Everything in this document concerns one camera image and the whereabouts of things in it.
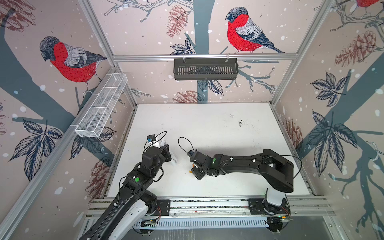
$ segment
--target black metal basket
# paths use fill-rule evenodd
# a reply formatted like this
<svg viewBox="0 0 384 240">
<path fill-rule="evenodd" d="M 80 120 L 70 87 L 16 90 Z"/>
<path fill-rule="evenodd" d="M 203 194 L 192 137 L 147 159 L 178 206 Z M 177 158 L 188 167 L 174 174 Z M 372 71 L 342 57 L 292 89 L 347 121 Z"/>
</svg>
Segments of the black metal basket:
<svg viewBox="0 0 384 240">
<path fill-rule="evenodd" d="M 175 80 L 233 80 L 238 71 L 237 58 L 175 59 Z"/>
</svg>

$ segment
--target bird illustration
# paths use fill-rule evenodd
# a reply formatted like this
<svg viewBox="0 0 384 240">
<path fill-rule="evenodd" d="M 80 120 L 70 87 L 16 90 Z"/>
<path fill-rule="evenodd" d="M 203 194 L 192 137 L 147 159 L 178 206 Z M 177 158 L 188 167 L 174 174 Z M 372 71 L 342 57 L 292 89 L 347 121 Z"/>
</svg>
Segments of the bird illustration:
<svg viewBox="0 0 384 240">
<path fill-rule="evenodd" d="M 253 53 L 261 48 L 284 53 L 265 36 L 263 30 L 248 16 L 248 11 L 244 7 L 231 9 L 225 19 L 228 20 L 228 40 L 237 49 L 236 53 L 240 51 Z"/>
<path fill-rule="evenodd" d="M 76 83 L 86 83 L 87 89 L 83 92 L 83 97 L 86 93 L 92 93 L 88 90 L 88 81 L 93 75 L 99 78 L 96 68 L 102 60 L 107 59 L 84 48 L 60 42 L 53 36 L 41 41 L 40 51 L 44 61 L 49 59 L 65 78 Z"/>
</svg>

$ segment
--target bird's leg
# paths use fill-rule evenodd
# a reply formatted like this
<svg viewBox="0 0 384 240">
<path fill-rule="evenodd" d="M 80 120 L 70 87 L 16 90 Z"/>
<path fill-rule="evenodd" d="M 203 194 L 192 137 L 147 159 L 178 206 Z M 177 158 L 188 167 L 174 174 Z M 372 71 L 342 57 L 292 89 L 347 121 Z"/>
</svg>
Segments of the bird's leg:
<svg viewBox="0 0 384 240">
<path fill-rule="evenodd" d="M 83 98 L 84 98 L 86 93 L 91 93 L 92 94 L 92 92 L 88 90 L 88 81 L 86 82 L 86 84 L 87 84 L 87 89 L 85 90 L 85 92 L 83 92 Z"/>
</svg>

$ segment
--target white table surface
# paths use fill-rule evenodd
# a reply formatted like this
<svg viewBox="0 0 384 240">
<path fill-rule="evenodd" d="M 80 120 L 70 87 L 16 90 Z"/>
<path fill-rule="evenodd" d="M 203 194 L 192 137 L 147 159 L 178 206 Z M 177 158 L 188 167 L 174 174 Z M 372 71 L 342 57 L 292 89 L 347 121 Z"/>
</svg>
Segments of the white table surface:
<svg viewBox="0 0 384 240">
<path fill-rule="evenodd" d="M 203 154 L 248 156 L 272 149 L 291 155 L 283 134 L 267 103 L 141 104 L 138 106 L 108 196 L 118 193 L 119 180 L 141 161 L 146 136 L 167 131 L 165 140 L 177 158 L 176 166 L 163 164 L 164 176 L 148 188 L 158 197 L 204 197 L 263 195 L 269 183 L 258 174 L 230 173 L 197 180 L 189 170 L 192 163 L 179 147 L 179 137 L 188 138 Z M 190 144 L 180 139 L 190 150 Z M 294 163 L 294 174 L 298 167 Z M 301 174 L 294 179 L 291 195 L 309 194 Z"/>
</svg>

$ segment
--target enclosure wall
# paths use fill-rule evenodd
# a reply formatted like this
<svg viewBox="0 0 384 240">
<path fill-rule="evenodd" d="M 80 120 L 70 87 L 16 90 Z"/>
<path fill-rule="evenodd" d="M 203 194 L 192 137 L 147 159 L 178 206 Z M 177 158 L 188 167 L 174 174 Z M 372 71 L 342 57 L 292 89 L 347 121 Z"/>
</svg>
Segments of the enclosure wall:
<svg viewBox="0 0 384 240">
<path fill-rule="evenodd" d="M 383 5 L 366 10 L 334 5 L 276 107 L 349 238 L 384 239 Z"/>
</svg>

